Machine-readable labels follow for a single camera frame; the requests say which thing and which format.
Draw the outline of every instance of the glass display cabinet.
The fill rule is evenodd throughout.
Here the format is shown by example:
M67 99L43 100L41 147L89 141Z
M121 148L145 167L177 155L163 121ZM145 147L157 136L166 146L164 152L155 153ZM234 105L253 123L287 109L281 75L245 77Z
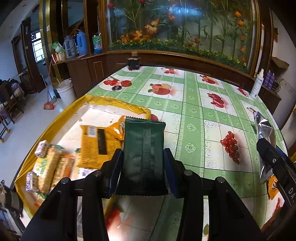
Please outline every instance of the glass display cabinet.
M253 0L107 0L108 50L159 50L245 73L254 54Z

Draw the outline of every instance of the orange snack package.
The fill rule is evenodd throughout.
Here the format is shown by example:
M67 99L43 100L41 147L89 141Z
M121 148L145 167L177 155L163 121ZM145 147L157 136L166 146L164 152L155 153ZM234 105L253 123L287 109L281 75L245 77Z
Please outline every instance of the orange snack package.
M276 183L277 183L277 179L275 176L272 176L269 180L268 180L268 195L270 197L271 200L274 199L275 195L277 195L277 193L279 192L279 190L276 187Z
M116 137L118 140L124 140L124 131L125 131L125 121L126 116L123 115L119 118L118 122L106 127L106 131L108 131L111 135Z

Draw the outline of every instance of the screw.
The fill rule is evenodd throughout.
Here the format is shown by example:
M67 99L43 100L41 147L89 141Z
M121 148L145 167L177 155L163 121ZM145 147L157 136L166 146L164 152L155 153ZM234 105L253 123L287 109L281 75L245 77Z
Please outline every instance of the screw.
M100 170L94 171L94 176L98 177L100 175L102 175L102 172Z
M185 174L186 176L191 176L191 175L192 175L192 171L190 171L190 170L185 170L185 171L184 171L184 174Z
M66 183L69 182L69 181L70 181L70 178L68 178L68 177L64 177L64 178L62 178L61 183L62 183L62 184L66 184Z
M224 183L225 179L223 177L217 177L217 181L220 183Z

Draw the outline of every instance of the silver foil package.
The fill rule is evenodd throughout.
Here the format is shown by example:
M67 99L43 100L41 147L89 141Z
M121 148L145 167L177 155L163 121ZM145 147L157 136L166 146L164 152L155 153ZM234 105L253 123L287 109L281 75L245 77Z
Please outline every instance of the silver foil package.
M265 138L273 147L276 147L276 136L269 121L260 113L254 112L254 122L257 131L257 139ZM266 182L273 175L272 168L268 163L263 162L259 155L260 181Z

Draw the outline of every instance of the broom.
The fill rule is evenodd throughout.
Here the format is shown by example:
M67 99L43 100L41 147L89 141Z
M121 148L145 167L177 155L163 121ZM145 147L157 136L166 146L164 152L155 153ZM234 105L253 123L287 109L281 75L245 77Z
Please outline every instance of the broom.
M48 96L49 96L49 74L50 74L51 67L52 67L52 61L50 61L49 70L48 70L47 102L44 104L44 107L43 107L43 109L45 109L45 110L53 110L54 109L54 105L49 102L49 98L48 98Z

